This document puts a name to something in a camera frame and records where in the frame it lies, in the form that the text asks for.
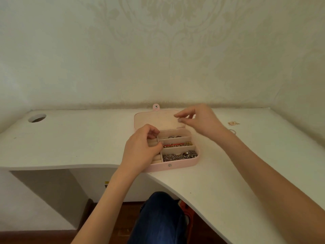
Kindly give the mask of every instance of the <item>floor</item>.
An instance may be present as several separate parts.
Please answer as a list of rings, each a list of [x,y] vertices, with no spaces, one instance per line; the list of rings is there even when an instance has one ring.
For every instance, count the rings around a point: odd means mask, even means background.
[[[120,214],[117,218],[111,240],[109,244],[126,244],[133,225],[139,215],[142,202],[125,202],[123,203]],[[43,235],[20,235],[2,238],[2,244],[69,244],[75,236],[75,231],[53,231],[51,234]],[[193,230],[189,244],[226,244],[226,242],[217,235],[197,214],[194,216]]]

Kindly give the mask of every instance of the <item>blue jeans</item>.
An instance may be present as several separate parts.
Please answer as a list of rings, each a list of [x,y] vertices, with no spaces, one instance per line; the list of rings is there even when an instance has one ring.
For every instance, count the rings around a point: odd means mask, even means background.
[[[155,192],[144,203],[127,244],[186,244],[182,209],[167,193]]]

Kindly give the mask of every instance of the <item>hand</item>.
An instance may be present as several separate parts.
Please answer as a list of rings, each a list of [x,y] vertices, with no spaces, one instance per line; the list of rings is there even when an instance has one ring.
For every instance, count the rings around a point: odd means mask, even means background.
[[[228,129],[223,126],[219,119],[215,116],[213,110],[203,103],[188,107],[178,112],[174,116],[179,117],[179,122],[193,127],[198,133],[212,139],[215,142],[218,136],[225,131],[228,131]]]
[[[160,131],[149,124],[139,128],[126,142],[122,163],[124,171],[137,176],[147,168],[155,155],[162,150],[162,143],[149,147],[147,139],[155,139]]]

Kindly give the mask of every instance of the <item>pink jewelry box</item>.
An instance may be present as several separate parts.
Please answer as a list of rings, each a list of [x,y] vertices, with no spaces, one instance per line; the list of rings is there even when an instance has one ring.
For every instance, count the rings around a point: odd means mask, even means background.
[[[198,163],[200,159],[200,150],[197,145],[192,140],[191,132],[185,128],[185,124],[179,123],[174,114],[178,113],[177,110],[160,110],[158,104],[153,105],[154,111],[140,112],[134,115],[134,129],[144,126],[145,124],[150,124],[155,126],[160,131],[156,139],[148,139],[149,146],[155,146],[158,142],[163,145],[168,145],[170,143],[179,144],[192,142],[193,145],[189,146],[179,146],[179,147],[169,147],[163,148],[162,151],[157,154],[152,163],[143,172],[156,172],[175,168],[184,168],[194,166]],[[169,136],[181,136],[179,138],[168,138]],[[197,157],[175,160],[169,162],[163,162],[163,155],[166,154],[181,154],[193,150],[197,153]]]

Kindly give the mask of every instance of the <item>person's left arm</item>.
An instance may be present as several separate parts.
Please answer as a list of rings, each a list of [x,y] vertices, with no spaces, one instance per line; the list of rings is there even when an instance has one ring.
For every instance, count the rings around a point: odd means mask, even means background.
[[[126,142],[121,165],[113,174],[103,196],[71,244],[107,244],[122,202],[134,179],[147,168],[162,144],[149,147],[159,131],[149,124],[139,128]]]

